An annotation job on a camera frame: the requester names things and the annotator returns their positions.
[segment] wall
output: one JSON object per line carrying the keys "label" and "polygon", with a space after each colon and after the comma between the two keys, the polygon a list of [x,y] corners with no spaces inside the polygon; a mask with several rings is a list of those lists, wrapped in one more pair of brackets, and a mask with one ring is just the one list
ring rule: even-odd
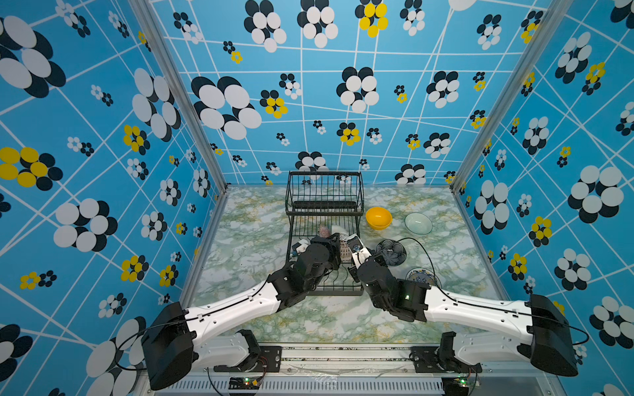
{"label": "wall", "polygon": [[123,395],[122,342],[178,300],[216,192],[125,1],[1,16],[0,394]]}
{"label": "wall", "polygon": [[634,17],[615,4],[573,3],[460,189],[511,298],[590,334],[569,395],[634,393]]}
{"label": "wall", "polygon": [[228,182],[445,186],[549,4],[152,2]]}

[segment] white grid line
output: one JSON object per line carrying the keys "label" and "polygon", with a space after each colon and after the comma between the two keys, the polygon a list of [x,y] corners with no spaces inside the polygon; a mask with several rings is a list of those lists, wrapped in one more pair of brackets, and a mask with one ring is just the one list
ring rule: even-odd
{"label": "white grid line", "polygon": [[304,96],[306,95],[306,87],[304,86],[304,34],[303,28],[299,28],[299,82],[302,89],[302,127],[304,129],[304,146],[308,152],[308,138],[306,137],[306,115],[304,114]]}
{"label": "white grid line", "polygon": [[[168,39],[168,40],[185,40],[184,37],[171,37],[169,35],[163,36],[164,39]],[[211,44],[223,44],[222,41],[213,41],[213,40],[199,40],[200,42],[208,42]],[[252,43],[248,43],[248,42],[235,42],[233,41],[233,44],[235,46],[245,46],[245,47],[264,47],[263,44],[252,44]],[[298,51],[300,50],[304,50],[304,51],[322,51],[322,52],[339,52],[339,53],[354,53],[357,52],[359,54],[374,54],[374,51],[352,51],[351,49],[329,49],[329,48],[310,48],[310,47],[287,47],[287,46],[278,46],[278,48],[282,48],[282,49],[296,49]],[[508,55],[521,55],[523,52],[514,52],[514,53],[508,53]],[[383,52],[383,51],[379,51],[377,52],[377,54],[379,55],[420,55],[420,56],[426,56],[426,55],[437,55],[436,53],[400,53],[400,52]],[[444,54],[440,54],[441,56],[499,56],[501,55],[501,53],[444,53]]]}

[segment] black wire dish rack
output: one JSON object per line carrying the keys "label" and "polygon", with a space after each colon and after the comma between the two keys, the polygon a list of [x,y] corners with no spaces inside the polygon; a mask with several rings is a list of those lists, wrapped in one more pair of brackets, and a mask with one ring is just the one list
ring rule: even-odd
{"label": "black wire dish rack", "polygon": [[[359,235],[363,215],[363,178],[360,172],[289,172],[286,189],[288,232],[287,264],[297,260],[293,245],[310,241],[320,229],[339,226],[349,235]],[[360,296],[361,284],[348,273],[352,260],[328,273],[309,295]]]}

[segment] dish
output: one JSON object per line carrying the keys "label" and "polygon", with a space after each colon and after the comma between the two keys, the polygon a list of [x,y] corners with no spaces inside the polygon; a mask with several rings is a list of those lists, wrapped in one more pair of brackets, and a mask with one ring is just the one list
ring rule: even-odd
{"label": "dish", "polygon": [[432,221],[422,213],[410,213],[405,217],[405,227],[416,235],[426,235],[432,232]]}

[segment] green marble surface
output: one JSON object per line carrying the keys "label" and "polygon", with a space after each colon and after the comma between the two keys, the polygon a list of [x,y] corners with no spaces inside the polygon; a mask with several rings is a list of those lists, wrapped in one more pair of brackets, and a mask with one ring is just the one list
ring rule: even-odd
{"label": "green marble surface", "polygon": [[[228,202],[195,289],[194,305],[230,297],[266,279],[284,265],[288,243],[288,217],[283,187],[230,187]],[[486,266],[477,254],[467,226],[448,188],[366,188],[365,209],[388,209],[394,220],[383,231],[361,220],[361,238],[369,247],[383,239],[418,238],[436,266],[443,288],[484,298],[496,298]],[[404,218],[421,212],[433,223],[425,236],[411,234]],[[415,267],[431,269],[422,249],[404,241],[405,263],[391,267],[404,278]],[[376,309],[366,294],[358,297],[307,297],[274,315],[246,322],[260,342],[438,342],[444,331],[478,332],[448,323],[408,323]]]}

